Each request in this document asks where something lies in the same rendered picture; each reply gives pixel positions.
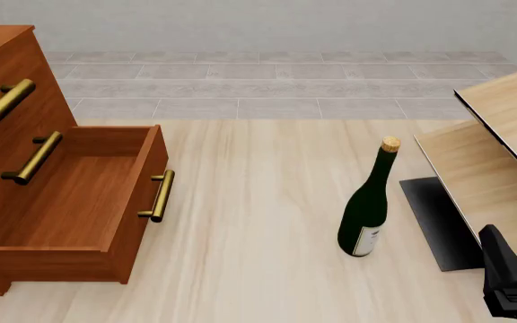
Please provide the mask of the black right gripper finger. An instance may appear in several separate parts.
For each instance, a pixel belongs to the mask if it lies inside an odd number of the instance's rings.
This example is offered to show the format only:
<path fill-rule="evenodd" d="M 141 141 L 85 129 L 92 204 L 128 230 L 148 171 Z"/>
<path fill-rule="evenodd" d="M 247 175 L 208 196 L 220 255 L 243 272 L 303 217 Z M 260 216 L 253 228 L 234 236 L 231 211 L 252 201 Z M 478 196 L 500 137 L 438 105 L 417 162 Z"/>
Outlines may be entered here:
<path fill-rule="evenodd" d="M 517 289 L 517 255 L 502 233 L 488 224 L 478 236 L 485 266 L 484 290 Z"/>

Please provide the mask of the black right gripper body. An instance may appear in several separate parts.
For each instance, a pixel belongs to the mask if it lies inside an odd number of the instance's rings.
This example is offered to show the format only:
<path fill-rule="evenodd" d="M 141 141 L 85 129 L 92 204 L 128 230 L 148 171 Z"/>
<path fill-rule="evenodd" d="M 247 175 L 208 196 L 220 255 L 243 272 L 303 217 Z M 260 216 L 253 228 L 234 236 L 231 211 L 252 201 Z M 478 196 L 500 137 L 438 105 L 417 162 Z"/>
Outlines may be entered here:
<path fill-rule="evenodd" d="M 492 290 L 483 288 L 484 301 L 493 317 L 517 319 L 517 289 Z"/>

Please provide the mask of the pale wooden rack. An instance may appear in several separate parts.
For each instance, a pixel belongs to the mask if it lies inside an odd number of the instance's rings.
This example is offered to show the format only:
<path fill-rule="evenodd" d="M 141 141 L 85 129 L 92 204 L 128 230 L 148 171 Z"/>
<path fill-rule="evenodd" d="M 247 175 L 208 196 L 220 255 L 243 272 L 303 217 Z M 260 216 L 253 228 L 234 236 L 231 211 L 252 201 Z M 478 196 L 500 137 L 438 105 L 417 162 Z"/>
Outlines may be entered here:
<path fill-rule="evenodd" d="M 517 255 L 517 72 L 455 93 L 474 120 L 416 137 L 477 239 L 493 224 Z"/>

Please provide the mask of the dark green wine bottle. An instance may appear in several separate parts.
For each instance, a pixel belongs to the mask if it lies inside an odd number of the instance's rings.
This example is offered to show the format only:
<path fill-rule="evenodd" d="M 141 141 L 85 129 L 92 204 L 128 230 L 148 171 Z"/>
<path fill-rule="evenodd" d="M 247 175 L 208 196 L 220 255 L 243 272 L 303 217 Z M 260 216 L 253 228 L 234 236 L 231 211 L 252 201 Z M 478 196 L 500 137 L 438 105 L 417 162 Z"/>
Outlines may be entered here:
<path fill-rule="evenodd" d="M 386 136 L 382 139 L 368 179 L 346 204 L 337 243 L 347 255 L 355 258 L 369 255 L 378 241 L 388 212 L 387 181 L 399 148 L 398 138 Z"/>

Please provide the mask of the deep open wooden drawer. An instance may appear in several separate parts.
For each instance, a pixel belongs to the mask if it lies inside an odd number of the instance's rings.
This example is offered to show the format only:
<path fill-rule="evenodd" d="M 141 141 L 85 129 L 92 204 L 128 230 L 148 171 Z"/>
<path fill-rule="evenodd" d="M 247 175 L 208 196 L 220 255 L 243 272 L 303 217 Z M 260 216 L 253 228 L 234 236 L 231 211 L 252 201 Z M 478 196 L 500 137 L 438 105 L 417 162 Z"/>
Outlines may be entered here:
<path fill-rule="evenodd" d="M 0 275 L 128 282 L 168 154 L 159 126 L 73 127 L 0 207 Z"/>

